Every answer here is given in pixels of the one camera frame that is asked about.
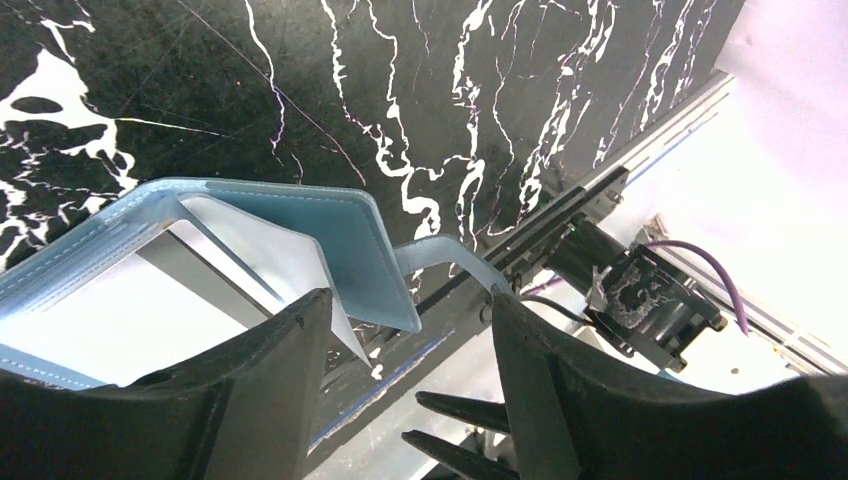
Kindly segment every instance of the marble surface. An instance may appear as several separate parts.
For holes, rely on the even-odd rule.
[[[0,0],[0,267],[175,175],[485,249],[702,85],[741,3]]]

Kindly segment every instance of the blue wallet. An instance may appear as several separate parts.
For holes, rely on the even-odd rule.
[[[394,248],[376,202],[360,190],[168,178],[134,189],[0,276],[0,319],[49,307],[172,222],[191,219],[180,197],[197,194],[314,238],[344,309],[368,323],[420,331],[403,277],[441,263],[459,265],[489,291],[511,291],[500,272],[453,237],[437,235]],[[37,359],[27,361],[39,369]],[[49,368],[56,375],[73,373]]]

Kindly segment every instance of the black robotic claw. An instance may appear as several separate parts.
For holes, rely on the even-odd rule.
[[[492,328],[507,425],[498,423],[492,404],[434,394],[424,394],[422,403],[511,432],[517,471],[421,432],[404,435],[464,478],[848,475],[846,378],[799,378],[733,397],[630,367],[556,330],[509,296],[495,298]]]
[[[126,388],[0,373],[0,478],[302,478],[331,295]]]

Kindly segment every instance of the blue line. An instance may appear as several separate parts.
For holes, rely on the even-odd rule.
[[[633,183],[635,183],[635,182],[636,182],[636,180],[639,180],[639,178],[641,178],[641,177],[642,177],[642,175],[644,175],[645,173],[647,173],[647,172],[648,172],[648,170],[650,170],[650,169],[654,168],[654,166],[655,166],[657,163],[659,163],[659,162],[660,162],[660,160],[662,160],[663,158],[665,158],[665,156],[666,156],[666,155],[668,155],[668,154],[669,154],[669,152],[671,152],[672,150],[674,150],[675,148],[677,148],[677,146],[678,146],[678,145],[680,145],[681,143],[683,143],[683,141],[684,141],[684,140],[686,140],[687,138],[691,137],[693,133],[695,133],[695,132],[697,132],[698,130],[700,130],[700,129],[701,129],[701,127],[703,127],[704,125],[706,125],[706,123],[707,123],[707,122],[709,122],[710,120],[712,120],[712,118],[710,118],[710,119],[708,119],[708,120],[706,120],[706,121],[704,121],[704,122],[701,122],[700,124],[698,124],[698,126],[696,126],[695,128],[693,128],[692,130],[689,130],[689,131],[686,133],[686,135],[684,135],[683,137],[679,138],[676,142],[674,142],[674,145],[672,145],[672,146],[668,147],[668,149],[666,149],[666,150],[665,150],[665,151],[664,151],[664,152],[663,152],[660,156],[658,156],[657,158],[655,158],[653,162],[651,162],[651,163],[650,163],[647,167],[645,167],[645,168],[644,168],[641,172],[639,172],[638,174],[636,174],[636,176],[635,176],[635,177],[632,177],[632,178],[627,179],[627,183],[625,183],[625,184],[624,184],[624,188],[629,187],[630,185],[632,185]]]
[[[379,384],[379,385],[377,385],[377,386],[376,386],[373,390],[371,390],[371,391],[370,391],[370,392],[368,392],[368,393],[367,393],[364,397],[362,397],[362,398],[359,400],[359,402],[357,402],[354,406],[352,406],[351,408],[349,408],[349,409],[348,409],[347,411],[345,411],[343,414],[339,415],[339,417],[338,417],[338,418],[336,418],[336,421],[335,421],[335,422],[331,423],[331,424],[330,424],[327,428],[325,428],[324,430],[322,430],[322,431],[321,431],[321,433],[319,433],[318,435],[316,435],[315,437],[313,437],[313,438],[312,438],[312,441],[311,441],[311,442],[310,442],[310,444],[309,444],[309,448],[312,448],[312,447],[314,447],[315,445],[317,445],[318,443],[320,443],[320,442],[321,442],[321,439],[322,439],[322,438],[324,438],[324,436],[325,436],[325,435],[327,435],[328,433],[332,432],[334,428],[336,428],[337,426],[339,426],[340,424],[342,424],[345,420],[347,420],[348,418],[350,418],[350,417],[351,417],[354,413],[356,413],[356,412],[357,412],[360,408],[362,408],[362,407],[363,407],[366,403],[368,403],[368,402],[369,402],[372,398],[374,398],[375,396],[377,396],[377,395],[378,395],[381,391],[385,390],[385,389],[386,389],[386,388],[387,388],[387,387],[388,387],[388,386],[392,383],[392,381],[393,381],[393,380],[395,380],[396,378],[401,377],[401,376],[403,376],[404,374],[406,374],[406,372],[408,372],[409,370],[411,370],[411,369],[412,369],[412,366],[413,366],[413,364],[414,364],[416,361],[418,361],[419,359],[423,358],[425,355],[427,355],[428,353],[430,353],[431,351],[433,351],[433,349],[435,349],[436,347],[438,347],[438,346],[439,346],[439,344],[441,344],[442,342],[444,342],[444,341],[445,341],[445,339],[447,339],[447,338],[448,338],[449,336],[451,336],[452,334],[453,334],[453,331],[451,331],[451,332],[450,332],[450,333],[448,333],[447,335],[444,335],[444,336],[442,336],[442,337],[439,337],[439,338],[437,338],[437,339],[433,340],[432,342],[428,343],[427,345],[425,345],[425,346],[424,346],[424,348],[422,348],[421,350],[419,350],[419,351],[418,351],[418,353],[417,353],[417,354],[415,354],[415,355],[414,355],[412,358],[410,358],[409,360],[407,360],[407,361],[406,361],[406,363],[404,363],[403,365],[401,365],[400,367],[398,367],[398,369],[397,369],[397,370],[395,370],[395,371],[394,371],[394,373],[392,373],[391,375],[389,375],[388,377],[386,377],[386,379],[385,379],[385,380],[383,380],[382,382],[380,382],[380,384]]]

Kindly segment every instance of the black cable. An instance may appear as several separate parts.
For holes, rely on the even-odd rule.
[[[581,315],[577,315],[576,313],[574,313],[571,310],[569,310],[569,309],[563,307],[562,305],[556,303],[555,301],[551,300],[550,298],[540,297],[538,295],[524,295],[524,296],[518,297],[518,300],[521,301],[521,302],[540,303],[540,304],[542,304],[542,305],[544,305],[548,308],[556,310],[557,312],[559,312],[563,316],[567,317],[569,320],[573,320],[573,321],[575,321],[575,322],[577,322],[581,325],[589,325],[589,326],[592,325],[592,322],[590,320],[583,318]]]

